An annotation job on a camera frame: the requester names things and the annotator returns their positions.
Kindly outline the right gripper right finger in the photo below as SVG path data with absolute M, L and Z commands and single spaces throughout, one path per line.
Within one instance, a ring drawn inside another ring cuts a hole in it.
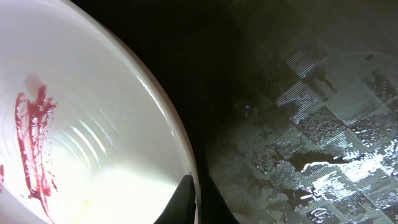
M 201 222 L 204 224 L 239 224 L 211 177 L 206 177 L 201 186 Z

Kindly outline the white plate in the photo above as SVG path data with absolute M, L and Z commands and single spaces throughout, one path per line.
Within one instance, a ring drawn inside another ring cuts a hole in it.
M 1 222 L 154 223 L 188 136 L 150 70 L 70 1 L 1 2 Z

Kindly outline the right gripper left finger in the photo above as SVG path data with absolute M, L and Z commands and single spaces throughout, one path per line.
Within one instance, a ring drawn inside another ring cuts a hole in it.
M 154 224 L 194 224 L 195 185 L 191 175 L 181 179 L 164 211 Z

